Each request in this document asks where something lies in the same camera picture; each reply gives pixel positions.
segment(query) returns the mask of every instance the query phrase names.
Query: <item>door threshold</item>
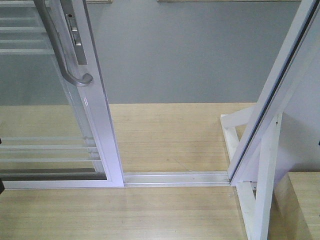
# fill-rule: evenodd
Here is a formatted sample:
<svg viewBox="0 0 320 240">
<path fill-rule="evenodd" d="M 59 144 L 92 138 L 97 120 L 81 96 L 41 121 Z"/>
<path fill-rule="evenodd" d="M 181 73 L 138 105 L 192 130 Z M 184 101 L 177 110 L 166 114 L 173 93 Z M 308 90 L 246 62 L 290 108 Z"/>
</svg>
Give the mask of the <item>door threshold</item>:
<svg viewBox="0 0 320 240">
<path fill-rule="evenodd" d="M 125 172 L 125 187 L 230 186 L 227 171 Z"/>
</svg>

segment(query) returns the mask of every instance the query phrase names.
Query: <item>sliding glass door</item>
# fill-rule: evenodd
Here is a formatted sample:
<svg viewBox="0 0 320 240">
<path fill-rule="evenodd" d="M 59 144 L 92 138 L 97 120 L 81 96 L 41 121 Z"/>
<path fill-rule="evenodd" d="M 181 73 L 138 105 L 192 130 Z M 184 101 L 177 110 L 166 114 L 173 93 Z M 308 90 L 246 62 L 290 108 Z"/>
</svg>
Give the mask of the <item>sliding glass door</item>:
<svg viewBox="0 0 320 240">
<path fill-rule="evenodd" d="M 0 1 L 0 66 L 7 188 L 123 186 L 84 1 Z"/>
</svg>

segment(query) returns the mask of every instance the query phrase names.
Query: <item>metal door handle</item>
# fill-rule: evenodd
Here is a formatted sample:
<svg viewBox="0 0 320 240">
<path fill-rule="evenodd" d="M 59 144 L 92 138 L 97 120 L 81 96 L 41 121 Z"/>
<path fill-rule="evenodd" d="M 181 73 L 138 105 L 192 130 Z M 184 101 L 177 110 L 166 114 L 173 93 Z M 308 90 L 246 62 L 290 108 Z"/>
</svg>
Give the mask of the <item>metal door handle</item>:
<svg viewBox="0 0 320 240">
<path fill-rule="evenodd" d="M 49 36 L 56 60 L 58 62 L 61 75 L 65 80 L 67 80 L 69 83 L 77 86 L 77 87 L 85 87 L 88 86 L 92 80 L 93 77 L 89 73 L 85 73 L 82 76 L 82 79 L 76 78 L 73 76 L 67 66 L 66 57 L 64 54 L 64 50 L 62 47 L 62 43 L 58 34 L 58 31 L 56 29 L 56 26 L 54 24 L 54 21 L 52 20 L 47 7 L 45 0 L 33 0 L 35 7 L 40 15 L 40 18 L 43 22 L 43 25 L 45 27 L 45 30 L 47 31 L 47 34 Z"/>
</svg>

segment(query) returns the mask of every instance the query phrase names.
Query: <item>white wooden beam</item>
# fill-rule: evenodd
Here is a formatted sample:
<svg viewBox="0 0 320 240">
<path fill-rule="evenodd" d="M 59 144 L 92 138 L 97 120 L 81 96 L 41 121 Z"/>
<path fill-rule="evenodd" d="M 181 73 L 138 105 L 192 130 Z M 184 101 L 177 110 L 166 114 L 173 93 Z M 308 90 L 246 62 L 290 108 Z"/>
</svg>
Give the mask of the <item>white wooden beam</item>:
<svg viewBox="0 0 320 240">
<path fill-rule="evenodd" d="M 253 240 L 256 199 L 249 181 L 238 182 L 236 191 L 239 198 L 245 231 L 248 240 Z"/>
<path fill-rule="evenodd" d="M 220 115 L 223 136 L 230 162 L 232 161 L 239 144 L 236 127 L 248 123 L 254 107 L 255 106 L 251 106 L 231 114 Z"/>
<path fill-rule="evenodd" d="M 226 115 L 220 116 L 221 125 L 223 125 L 223 117 Z M 237 131 L 235 127 L 223 127 L 222 126 L 222 132 L 224 136 L 224 141 L 226 145 L 226 150 L 228 152 L 229 160 L 230 162 L 233 159 L 233 156 L 237 150 L 238 144 L 239 144 L 239 138 L 237 135 Z"/>
<path fill-rule="evenodd" d="M 282 114 L 276 115 L 261 138 L 253 240 L 267 240 L 268 237 L 281 121 Z"/>
<path fill-rule="evenodd" d="M 231 128 L 247 124 L 254 108 L 255 106 L 250 106 L 228 115 L 221 115 L 222 127 Z"/>
</svg>

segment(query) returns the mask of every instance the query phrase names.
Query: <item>glass panel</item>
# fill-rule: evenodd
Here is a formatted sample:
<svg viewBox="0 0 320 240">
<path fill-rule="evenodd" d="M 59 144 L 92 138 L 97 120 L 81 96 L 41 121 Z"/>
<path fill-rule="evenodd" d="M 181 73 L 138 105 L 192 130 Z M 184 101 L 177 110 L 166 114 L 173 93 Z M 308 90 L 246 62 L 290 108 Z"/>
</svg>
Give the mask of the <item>glass panel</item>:
<svg viewBox="0 0 320 240">
<path fill-rule="evenodd" d="M 62 78 L 33 1 L 0 1 L 0 66 L 0 178 L 106 179 L 77 87 Z"/>
</svg>

